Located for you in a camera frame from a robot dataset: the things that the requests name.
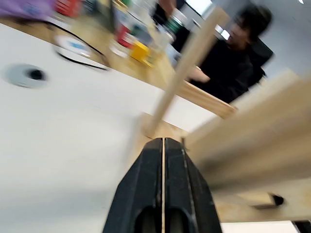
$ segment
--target black jacket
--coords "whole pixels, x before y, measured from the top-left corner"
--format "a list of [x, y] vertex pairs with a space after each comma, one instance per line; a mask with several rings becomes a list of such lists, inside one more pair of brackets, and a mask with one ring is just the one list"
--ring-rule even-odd
[[227, 103], [248, 91], [254, 73], [247, 51], [231, 50], [224, 40], [216, 42], [200, 68], [210, 81], [190, 83]]

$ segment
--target red label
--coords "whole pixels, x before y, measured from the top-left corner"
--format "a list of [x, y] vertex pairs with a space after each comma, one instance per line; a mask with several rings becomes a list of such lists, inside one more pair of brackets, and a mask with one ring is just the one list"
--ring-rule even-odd
[[130, 30], [124, 25], [121, 25], [121, 28], [117, 34], [117, 42], [126, 48], [131, 48], [135, 39], [136, 38], [130, 34]]

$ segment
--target desk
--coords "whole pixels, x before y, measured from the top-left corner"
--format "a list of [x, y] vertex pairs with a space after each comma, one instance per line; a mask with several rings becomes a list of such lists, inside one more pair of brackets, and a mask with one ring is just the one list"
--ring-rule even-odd
[[[108, 14], [106, 12], [103, 15], [80, 16], [75, 19], [59, 16], [68, 23], [71, 32], [105, 54], [113, 69], [161, 89], [166, 88], [170, 77], [174, 74], [174, 69], [165, 54], [156, 61], [153, 68], [150, 68], [131, 57], [122, 58], [111, 52], [109, 45], [114, 40], [114, 35], [109, 31], [107, 26], [107, 21], [109, 21]], [[32, 23], [21, 25], [12, 18], [2, 18], [0, 19], [0, 23], [51, 42], [51, 32], [44, 24]], [[57, 33], [64, 33], [58, 29], [56, 31]], [[92, 55], [90, 59], [101, 62], [100, 57], [97, 55]]]
[[[69, 30], [71, 32], [81, 37], [87, 43], [91, 44], [93, 47], [105, 54], [113, 69], [165, 90], [170, 82], [170, 79], [175, 73], [166, 54], [162, 54], [155, 61], [153, 68], [150, 68], [131, 57], [122, 58], [114, 54], [109, 48], [109, 45], [114, 40], [114, 35], [109, 31], [109, 26], [107, 25], [107, 22], [110, 22], [109, 7], [107, 6], [110, 2], [107, 0], [102, 0], [101, 2], [104, 8], [104, 14], [80, 16], [75, 19], [68, 17], [64, 18], [61, 15], [59, 15], [59, 17], [70, 25]], [[119, 4], [115, 2], [113, 4], [118, 9], [124, 10], [124, 8], [122, 8]], [[16, 20], [12, 18], [2, 18], [0, 19], [0, 23], [52, 43], [51, 32], [45, 24], [31, 23], [25, 25], [16, 22]], [[150, 25], [149, 30], [151, 34], [153, 33], [152, 29], [154, 28]], [[55, 33], [64, 34], [64, 32], [59, 29], [55, 29]], [[96, 62], [102, 61], [100, 56], [96, 54], [93, 54], [90, 59]], [[222, 118], [226, 118], [236, 111], [236, 109], [229, 104], [213, 97], [212, 95], [187, 82], [184, 83], [177, 95], [215, 113]]]
[[[0, 232], [101, 233], [138, 116], [151, 114], [163, 91], [68, 62], [3, 24], [0, 32]], [[25, 62], [46, 72], [45, 87], [5, 80], [8, 66]], [[165, 120], [192, 131], [213, 117], [177, 97]]]

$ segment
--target purple object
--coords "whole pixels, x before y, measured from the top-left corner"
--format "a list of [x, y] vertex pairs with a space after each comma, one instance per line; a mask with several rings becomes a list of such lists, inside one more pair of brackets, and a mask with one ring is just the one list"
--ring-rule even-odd
[[54, 5], [55, 0], [0, 0], [0, 16], [46, 20]]

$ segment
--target person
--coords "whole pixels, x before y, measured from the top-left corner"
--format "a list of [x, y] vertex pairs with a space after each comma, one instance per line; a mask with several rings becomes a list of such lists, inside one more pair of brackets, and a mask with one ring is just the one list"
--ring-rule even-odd
[[188, 81], [226, 103], [248, 91], [253, 66], [248, 50], [272, 21], [269, 9], [249, 5], [238, 14], [227, 41], [218, 40]]

